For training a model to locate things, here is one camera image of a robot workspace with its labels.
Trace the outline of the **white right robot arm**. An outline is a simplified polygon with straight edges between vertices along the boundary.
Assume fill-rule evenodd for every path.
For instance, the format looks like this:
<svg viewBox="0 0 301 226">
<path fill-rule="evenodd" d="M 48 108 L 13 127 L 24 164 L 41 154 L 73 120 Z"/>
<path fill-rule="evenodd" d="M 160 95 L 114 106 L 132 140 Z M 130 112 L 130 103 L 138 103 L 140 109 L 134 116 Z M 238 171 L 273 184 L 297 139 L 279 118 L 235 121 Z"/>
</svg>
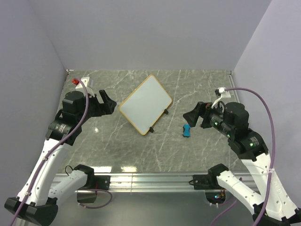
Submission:
<svg viewBox="0 0 301 226">
<path fill-rule="evenodd" d="M 237 179 L 223 164 L 208 170 L 208 184 L 222 187 L 237 198 L 259 220 L 258 226 L 290 226 L 301 221 L 301 210 L 289 198 L 276 172 L 271 169 L 271 156 L 260 134 L 249 128 L 249 113 L 241 103 L 229 102 L 212 107 L 212 103 L 198 102 L 183 115 L 191 127 L 199 117 L 201 128 L 214 128 L 227 139 L 231 150 L 246 166 L 258 192 Z"/>
</svg>

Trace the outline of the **blue whiteboard eraser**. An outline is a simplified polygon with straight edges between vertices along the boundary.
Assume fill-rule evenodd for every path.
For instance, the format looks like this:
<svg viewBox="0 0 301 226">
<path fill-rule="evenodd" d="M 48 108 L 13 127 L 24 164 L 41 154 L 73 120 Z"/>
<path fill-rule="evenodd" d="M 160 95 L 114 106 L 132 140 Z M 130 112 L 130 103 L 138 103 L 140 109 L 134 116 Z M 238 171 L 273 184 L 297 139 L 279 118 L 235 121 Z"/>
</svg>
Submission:
<svg viewBox="0 0 301 226">
<path fill-rule="evenodd" d="M 190 125 L 189 124 L 184 124 L 183 125 L 183 137 L 190 137 Z"/>
</svg>

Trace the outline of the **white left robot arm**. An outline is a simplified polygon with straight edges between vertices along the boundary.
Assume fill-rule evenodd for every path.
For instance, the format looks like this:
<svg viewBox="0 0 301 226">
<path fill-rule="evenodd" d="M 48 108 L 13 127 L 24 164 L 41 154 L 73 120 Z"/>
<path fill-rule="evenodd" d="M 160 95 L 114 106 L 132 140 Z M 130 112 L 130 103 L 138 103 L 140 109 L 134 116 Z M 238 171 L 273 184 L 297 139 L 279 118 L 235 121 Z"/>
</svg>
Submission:
<svg viewBox="0 0 301 226">
<path fill-rule="evenodd" d="M 79 164 L 72 168 L 59 184 L 52 187 L 57 170 L 77 136 L 82 124 L 92 117 L 111 115 L 117 103 L 105 90 L 96 95 L 72 91 L 62 100 L 62 108 L 50 123 L 41 155 L 22 190 L 15 197 L 7 198 L 5 209 L 20 218 L 39 226 L 49 226 L 54 221 L 59 206 L 75 191 L 88 190 L 108 192 L 110 176 L 97 178 L 93 168 Z"/>
</svg>

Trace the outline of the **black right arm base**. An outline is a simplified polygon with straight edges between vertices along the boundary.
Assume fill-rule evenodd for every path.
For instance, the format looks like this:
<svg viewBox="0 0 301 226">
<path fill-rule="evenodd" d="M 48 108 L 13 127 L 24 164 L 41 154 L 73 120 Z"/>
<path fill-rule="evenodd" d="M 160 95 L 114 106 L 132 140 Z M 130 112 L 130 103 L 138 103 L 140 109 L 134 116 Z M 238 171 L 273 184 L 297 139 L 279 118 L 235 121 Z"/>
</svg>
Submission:
<svg viewBox="0 0 301 226">
<path fill-rule="evenodd" d="M 217 179 L 209 174 L 193 175 L 189 185 L 194 187 L 194 190 L 221 190 L 222 187 L 218 185 Z"/>
</svg>

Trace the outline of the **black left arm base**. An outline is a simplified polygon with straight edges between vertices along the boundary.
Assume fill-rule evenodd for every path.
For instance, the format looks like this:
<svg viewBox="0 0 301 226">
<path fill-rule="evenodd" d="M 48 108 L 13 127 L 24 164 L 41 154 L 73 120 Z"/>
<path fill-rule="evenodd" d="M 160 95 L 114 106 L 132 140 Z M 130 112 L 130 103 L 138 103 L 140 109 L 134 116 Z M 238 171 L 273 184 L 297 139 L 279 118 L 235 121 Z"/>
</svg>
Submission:
<svg viewBox="0 0 301 226">
<path fill-rule="evenodd" d="M 84 189 L 101 189 L 101 190 L 109 190 L 111 177 L 109 175 L 88 175 L 87 181 L 80 188 L 80 190 Z"/>
</svg>

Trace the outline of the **yellow framed whiteboard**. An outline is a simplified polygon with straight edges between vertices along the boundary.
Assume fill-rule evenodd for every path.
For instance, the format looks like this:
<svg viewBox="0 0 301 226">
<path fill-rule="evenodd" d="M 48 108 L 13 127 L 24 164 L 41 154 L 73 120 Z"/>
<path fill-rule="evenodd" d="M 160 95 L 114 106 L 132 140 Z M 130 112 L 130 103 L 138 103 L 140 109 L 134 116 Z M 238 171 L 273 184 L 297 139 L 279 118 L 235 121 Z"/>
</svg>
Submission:
<svg viewBox="0 0 301 226">
<path fill-rule="evenodd" d="M 164 114 L 171 96 L 154 75 L 149 75 L 121 104 L 119 111 L 142 135 Z"/>
</svg>

